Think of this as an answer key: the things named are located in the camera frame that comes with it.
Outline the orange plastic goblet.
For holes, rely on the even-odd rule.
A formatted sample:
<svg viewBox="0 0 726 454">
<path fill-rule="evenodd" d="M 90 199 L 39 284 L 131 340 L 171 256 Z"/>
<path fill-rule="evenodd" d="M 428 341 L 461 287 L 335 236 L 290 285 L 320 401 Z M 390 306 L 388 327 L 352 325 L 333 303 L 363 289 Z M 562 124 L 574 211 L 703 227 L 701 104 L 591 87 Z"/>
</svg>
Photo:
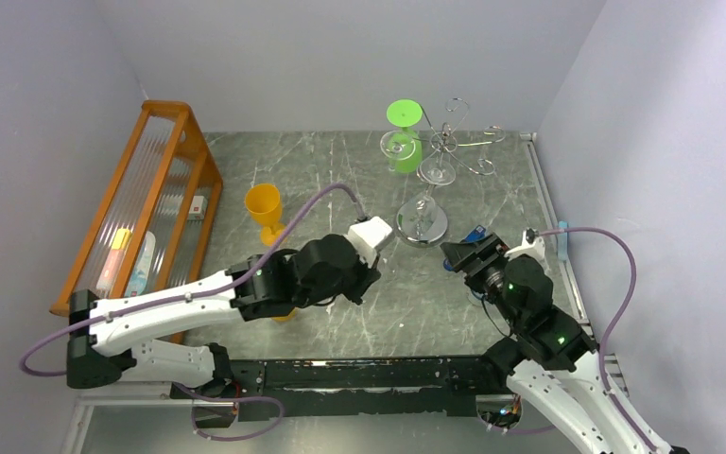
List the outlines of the orange plastic goblet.
<svg viewBox="0 0 726 454">
<path fill-rule="evenodd" d="M 261 242 L 272 246 L 285 230 L 279 189 L 271 183 L 257 184 L 247 192 L 244 203 L 251 218 L 261 227 Z"/>
<path fill-rule="evenodd" d="M 292 310 L 290 310 L 287 314 L 285 314 L 283 316 L 272 317 L 272 320 L 279 322 L 279 323 L 287 322 L 289 320 L 292 320 L 297 315 L 297 313 L 298 313 L 298 309 L 293 308 Z"/>
</svg>

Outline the clear wine glass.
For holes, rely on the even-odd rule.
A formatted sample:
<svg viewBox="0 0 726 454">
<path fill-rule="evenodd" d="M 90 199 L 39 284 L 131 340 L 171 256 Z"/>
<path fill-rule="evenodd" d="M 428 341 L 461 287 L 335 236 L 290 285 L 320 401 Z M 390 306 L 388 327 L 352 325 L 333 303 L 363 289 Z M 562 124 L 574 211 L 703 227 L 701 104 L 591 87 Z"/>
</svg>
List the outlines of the clear wine glass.
<svg viewBox="0 0 726 454">
<path fill-rule="evenodd" d="M 382 153 L 391 161 L 401 162 L 410 159 L 416 152 L 415 139 L 404 131 L 388 131 L 380 139 Z"/>
<path fill-rule="evenodd" d="M 435 186 L 449 185 L 457 177 L 454 167 L 440 154 L 424 159 L 417 173 L 424 182 Z"/>
</svg>

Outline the green plastic wine glass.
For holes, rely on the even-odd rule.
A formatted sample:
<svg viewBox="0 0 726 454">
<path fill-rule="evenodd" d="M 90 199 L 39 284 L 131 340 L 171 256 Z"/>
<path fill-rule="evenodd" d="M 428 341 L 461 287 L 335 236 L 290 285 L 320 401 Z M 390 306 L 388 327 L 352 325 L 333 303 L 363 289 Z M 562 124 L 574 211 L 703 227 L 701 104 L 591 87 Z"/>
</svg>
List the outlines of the green plastic wine glass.
<svg viewBox="0 0 726 454">
<path fill-rule="evenodd" d="M 421 105 L 412 99 L 395 100 L 387 107 L 386 117 L 394 130 L 381 137 L 380 149 L 389 160 L 389 170 L 399 174 L 416 171 L 423 151 L 413 127 L 423 118 Z"/>
</svg>

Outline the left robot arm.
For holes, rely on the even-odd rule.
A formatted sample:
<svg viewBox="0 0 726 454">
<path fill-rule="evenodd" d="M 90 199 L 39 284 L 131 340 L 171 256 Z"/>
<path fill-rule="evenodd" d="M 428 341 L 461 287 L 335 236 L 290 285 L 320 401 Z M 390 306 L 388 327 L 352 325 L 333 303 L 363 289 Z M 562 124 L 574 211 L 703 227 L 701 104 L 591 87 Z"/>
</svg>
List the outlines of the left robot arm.
<svg viewBox="0 0 726 454">
<path fill-rule="evenodd" d="M 217 344 L 185 347 L 164 337 L 204 325 L 280 318 L 342 296 L 360 305 L 381 274 L 386 243 L 377 236 L 329 234 L 301 249 L 257 255 L 199 281 L 136 297 L 100 299 L 90 290 L 69 298 L 66 384 L 93 389 L 120 379 L 161 379 L 225 394 L 233 372 Z"/>
</svg>

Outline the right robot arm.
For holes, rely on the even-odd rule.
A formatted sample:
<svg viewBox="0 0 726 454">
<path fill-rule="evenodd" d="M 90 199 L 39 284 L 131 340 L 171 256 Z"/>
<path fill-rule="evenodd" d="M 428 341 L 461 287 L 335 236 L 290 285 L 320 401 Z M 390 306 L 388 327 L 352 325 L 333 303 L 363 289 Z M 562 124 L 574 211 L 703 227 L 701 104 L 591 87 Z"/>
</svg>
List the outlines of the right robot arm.
<svg viewBox="0 0 726 454">
<path fill-rule="evenodd" d="M 553 302 L 545 240 L 525 230 L 510 248 L 496 235 L 444 242 L 465 285 L 497 308 L 513 335 L 490 347 L 481 368 L 493 392 L 509 389 L 538 410 L 581 453 L 682 453 L 632 406 L 607 373 L 604 356 L 580 322 Z"/>
</svg>

